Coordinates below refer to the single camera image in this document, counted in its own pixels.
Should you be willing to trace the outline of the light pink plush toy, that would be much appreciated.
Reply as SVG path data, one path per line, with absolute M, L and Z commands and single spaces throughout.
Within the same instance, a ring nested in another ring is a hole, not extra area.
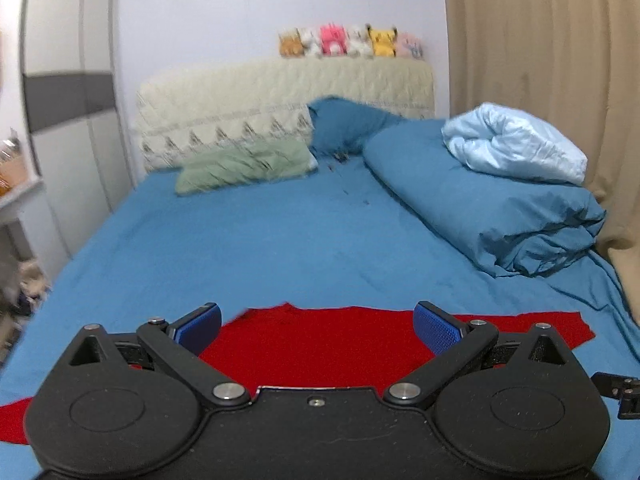
M 395 42 L 395 51 L 398 58 L 424 59 L 424 49 L 422 41 L 408 32 L 400 32 Z

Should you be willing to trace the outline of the yellow pikachu plush toy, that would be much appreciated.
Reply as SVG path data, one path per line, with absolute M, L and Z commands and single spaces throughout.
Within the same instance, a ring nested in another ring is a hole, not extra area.
M 396 56 L 396 27 L 380 29 L 367 25 L 367 31 L 374 56 L 384 56 L 384 58 Z

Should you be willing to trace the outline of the beige curtain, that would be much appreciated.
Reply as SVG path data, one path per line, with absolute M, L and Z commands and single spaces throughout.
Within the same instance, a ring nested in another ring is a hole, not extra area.
M 599 252 L 639 307 L 639 0 L 446 0 L 450 110 L 526 110 L 588 158 Z

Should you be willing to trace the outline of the folded blue duvet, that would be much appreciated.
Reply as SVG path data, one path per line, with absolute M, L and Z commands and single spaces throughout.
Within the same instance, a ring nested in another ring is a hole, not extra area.
M 436 119 L 401 122 L 364 144 L 364 162 L 434 233 L 503 278 L 553 273 L 588 254 L 606 212 L 585 188 L 481 174 L 452 156 Z

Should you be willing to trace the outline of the green pillow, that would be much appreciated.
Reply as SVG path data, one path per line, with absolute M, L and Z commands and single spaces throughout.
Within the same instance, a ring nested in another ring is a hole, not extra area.
M 190 157 L 182 164 L 175 193 L 188 196 L 226 186 L 286 180 L 317 168 L 317 159 L 302 140 L 256 141 Z

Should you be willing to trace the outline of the red cloth garment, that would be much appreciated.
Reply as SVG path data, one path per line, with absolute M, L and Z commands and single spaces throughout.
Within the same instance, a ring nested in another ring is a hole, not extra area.
M 249 392 L 281 386 L 382 393 L 434 353 L 416 336 L 409 311 L 281 304 L 248 309 L 224 324 L 199 357 Z

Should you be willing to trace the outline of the white grey wardrobe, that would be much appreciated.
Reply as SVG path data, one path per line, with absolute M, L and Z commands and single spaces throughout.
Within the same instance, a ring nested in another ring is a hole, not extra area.
M 114 0 L 24 0 L 24 110 L 63 246 L 75 255 L 134 186 L 122 132 Z

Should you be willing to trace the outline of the brown plush toy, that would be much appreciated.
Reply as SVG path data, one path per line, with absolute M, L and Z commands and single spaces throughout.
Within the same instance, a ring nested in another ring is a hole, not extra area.
M 280 33 L 279 53 L 282 58 L 301 58 L 305 55 L 305 47 L 297 28 Z

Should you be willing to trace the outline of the white bear plush toy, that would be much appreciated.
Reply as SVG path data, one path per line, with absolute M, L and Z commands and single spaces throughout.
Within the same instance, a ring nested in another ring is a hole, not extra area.
M 352 58 L 372 58 L 372 44 L 364 26 L 352 25 L 346 28 L 346 52 Z

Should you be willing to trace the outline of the cream quilted headboard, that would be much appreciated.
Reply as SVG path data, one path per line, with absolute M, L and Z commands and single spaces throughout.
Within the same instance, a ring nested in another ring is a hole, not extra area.
M 408 58 L 270 58 L 176 68 L 145 81 L 131 131 L 145 171 L 260 139 L 310 141 L 308 103 L 355 101 L 405 118 L 435 115 L 431 66 Z

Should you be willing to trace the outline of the light blue blanket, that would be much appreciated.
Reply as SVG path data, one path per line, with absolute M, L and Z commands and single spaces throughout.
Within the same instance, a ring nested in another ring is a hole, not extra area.
M 485 102 L 450 118 L 442 142 L 469 169 L 521 180 L 582 185 L 588 157 L 561 131 L 516 108 Z

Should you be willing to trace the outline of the blue pillow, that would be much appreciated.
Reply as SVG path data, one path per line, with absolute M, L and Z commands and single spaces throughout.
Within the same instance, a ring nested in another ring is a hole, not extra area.
M 358 155 L 375 133 L 405 118 L 366 104 L 327 96 L 307 105 L 312 123 L 310 150 L 317 156 Z

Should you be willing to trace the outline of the white shelf desk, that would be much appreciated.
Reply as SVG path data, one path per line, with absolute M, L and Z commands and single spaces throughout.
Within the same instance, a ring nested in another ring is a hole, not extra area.
M 68 261 L 42 177 L 17 136 L 1 142 L 1 363 Z

